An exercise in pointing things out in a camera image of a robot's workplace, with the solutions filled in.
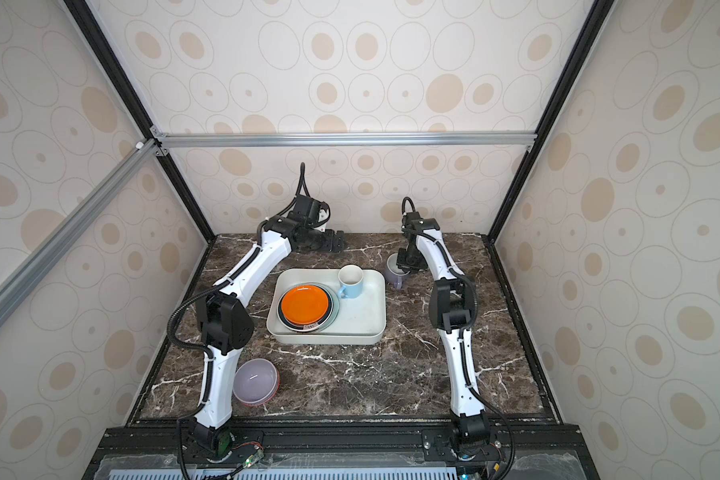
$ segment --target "mug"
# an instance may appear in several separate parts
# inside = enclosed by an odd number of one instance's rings
[[[392,288],[400,290],[403,288],[403,280],[408,276],[408,272],[403,272],[398,268],[398,255],[392,254],[387,258],[387,267],[384,269],[384,278],[392,284]]]
[[[342,288],[336,292],[339,298],[357,298],[362,293],[362,268],[357,265],[344,265],[338,271],[338,282]]]

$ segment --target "stack of plates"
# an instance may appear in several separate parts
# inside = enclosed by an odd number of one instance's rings
[[[321,283],[294,286],[280,298],[277,315],[294,332],[316,332],[338,315],[338,296]]]

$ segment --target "orange plate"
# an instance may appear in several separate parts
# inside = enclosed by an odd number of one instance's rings
[[[294,286],[283,296],[280,307],[289,322],[309,325],[328,311],[328,295],[314,285]]]

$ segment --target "black metal mounting plate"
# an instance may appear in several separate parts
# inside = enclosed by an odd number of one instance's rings
[[[231,453],[224,457],[220,462],[224,464],[237,464],[244,462],[246,458],[253,455],[256,452],[256,446],[254,445],[243,445],[248,442],[257,442],[259,445],[262,443],[264,438],[264,432],[257,430],[231,430],[230,433],[234,437],[232,440]],[[184,447],[184,463],[187,464],[207,464],[209,462],[208,457],[210,453],[204,448],[197,445],[195,440],[190,435],[187,428],[182,428],[182,445]]]
[[[491,435],[491,441],[493,441],[494,438],[495,436]],[[454,454],[451,448],[451,440],[448,437],[447,431],[444,429],[422,430],[422,448],[424,459],[428,462],[462,463]],[[469,462],[483,464],[491,460],[496,461],[498,458],[499,453],[496,447],[486,445],[477,447],[474,451],[474,457],[470,458]]]

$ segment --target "light blue mug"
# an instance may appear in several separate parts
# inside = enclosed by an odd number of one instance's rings
[[[357,265],[344,265],[338,271],[338,282],[342,288],[338,289],[339,298],[357,298],[362,293],[362,268]]]

